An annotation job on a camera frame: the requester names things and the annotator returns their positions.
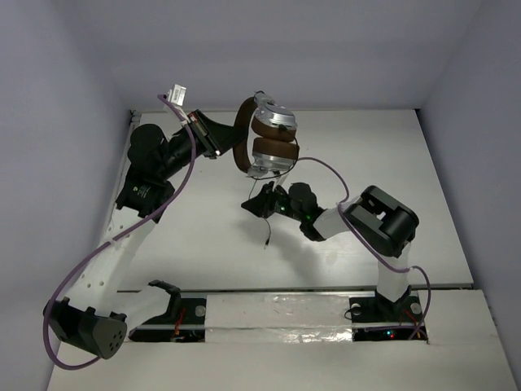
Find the brown silver headphones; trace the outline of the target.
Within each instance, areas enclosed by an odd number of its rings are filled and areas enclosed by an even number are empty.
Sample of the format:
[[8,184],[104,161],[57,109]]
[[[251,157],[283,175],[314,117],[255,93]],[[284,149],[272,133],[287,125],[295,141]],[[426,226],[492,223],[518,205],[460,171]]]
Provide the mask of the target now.
[[299,158],[296,115],[262,90],[241,104],[234,129],[240,134],[234,163],[251,178],[287,172]]

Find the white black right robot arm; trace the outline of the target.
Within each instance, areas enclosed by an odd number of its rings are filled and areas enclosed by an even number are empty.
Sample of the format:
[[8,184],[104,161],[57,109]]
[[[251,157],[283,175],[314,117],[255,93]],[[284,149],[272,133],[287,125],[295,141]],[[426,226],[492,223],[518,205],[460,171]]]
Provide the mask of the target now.
[[419,218],[384,190],[369,186],[357,199],[324,209],[306,183],[296,182],[285,190],[269,182],[257,195],[242,202],[241,208],[258,218],[279,214],[295,220],[304,236],[314,242],[352,233],[379,261],[379,297],[375,302],[379,316],[393,320],[405,311],[409,245],[415,238]]

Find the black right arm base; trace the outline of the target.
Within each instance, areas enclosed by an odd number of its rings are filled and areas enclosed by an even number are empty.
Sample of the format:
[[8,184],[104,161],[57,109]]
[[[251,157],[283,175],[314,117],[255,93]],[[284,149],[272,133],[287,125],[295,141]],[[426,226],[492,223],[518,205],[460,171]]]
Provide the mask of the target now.
[[372,297],[351,297],[344,318],[351,322],[353,340],[428,341],[418,294],[413,292],[393,303],[375,293]]

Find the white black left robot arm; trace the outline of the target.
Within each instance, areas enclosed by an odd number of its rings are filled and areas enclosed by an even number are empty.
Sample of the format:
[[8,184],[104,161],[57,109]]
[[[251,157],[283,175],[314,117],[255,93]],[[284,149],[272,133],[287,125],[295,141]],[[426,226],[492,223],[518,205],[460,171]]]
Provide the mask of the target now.
[[76,266],[52,294],[43,315],[43,336],[50,359],[66,370],[80,365],[61,362],[50,347],[50,335],[95,360],[109,359],[128,333],[159,317],[177,320],[178,287],[153,280],[134,296],[117,294],[126,270],[164,211],[180,196],[200,156],[216,159],[233,151],[243,159],[251,117],[236,115],[233,125],[206,117],[200,110],[184,114],[174,108],[181,129],[168,137],[155,124],[136,127],[129,138],[129,168],[112,213],[114,226],[102,243]]

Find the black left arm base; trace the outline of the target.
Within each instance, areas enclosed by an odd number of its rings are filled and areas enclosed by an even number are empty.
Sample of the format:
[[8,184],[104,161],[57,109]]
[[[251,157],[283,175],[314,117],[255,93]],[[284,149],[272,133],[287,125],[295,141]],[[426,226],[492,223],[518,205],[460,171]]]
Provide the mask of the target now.
[[129,333],[132,342],[205,342],[207,297],[203,294],[185,295],[161,280],[148,284],[169,294],[169,303],[160,313]]

